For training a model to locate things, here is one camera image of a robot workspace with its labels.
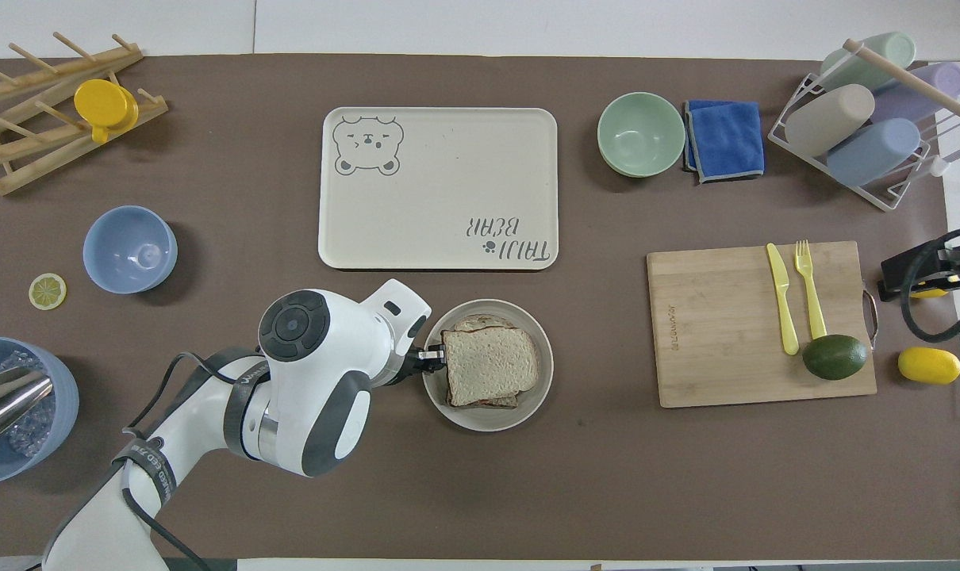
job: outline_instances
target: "metal scoop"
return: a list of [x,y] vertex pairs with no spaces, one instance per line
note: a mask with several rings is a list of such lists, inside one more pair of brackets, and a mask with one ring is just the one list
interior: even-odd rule
[[0,373],[0,434],[53,390],[46,373],[15,366]]

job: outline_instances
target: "green bowl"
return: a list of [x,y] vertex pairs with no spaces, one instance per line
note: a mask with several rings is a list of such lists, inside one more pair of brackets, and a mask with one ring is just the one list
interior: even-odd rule
[[600,115],[600,155],[626,177],[650,177],[677,162],[684,149],[684,122],[657,94],[623,94]]

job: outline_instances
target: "plastic fork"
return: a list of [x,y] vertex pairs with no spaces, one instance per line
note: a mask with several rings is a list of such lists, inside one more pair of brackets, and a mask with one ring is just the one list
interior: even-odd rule
[[825,320],[822,319],[822,308],[818,305],[818,293],[815,292],[814,269],[811,263],[811,248],[807,240],[798,240],[794,250],[794,268],[804,278],[804,289],[808,298],[808,328],[811,329],[811,339],[825,336]]

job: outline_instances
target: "blue towel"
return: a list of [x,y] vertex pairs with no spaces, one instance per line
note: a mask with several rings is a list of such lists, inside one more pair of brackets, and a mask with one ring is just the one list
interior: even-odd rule
[[701,183],[755,178],[766,170],[757,102],[685,102],[685,167]]

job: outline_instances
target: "wooden cutting board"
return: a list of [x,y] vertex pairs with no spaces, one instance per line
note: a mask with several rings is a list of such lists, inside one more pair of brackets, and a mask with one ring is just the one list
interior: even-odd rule
[[[811,340],[794,245],[778,246],[801,348]],[[868,343],[856,242],[811,245],[826,330]],[[647,256],[660,404],[665,408],[875,394],[871,358],[846,379],[825,381],[801,355],[782,351],[777,295],[764,246]]]

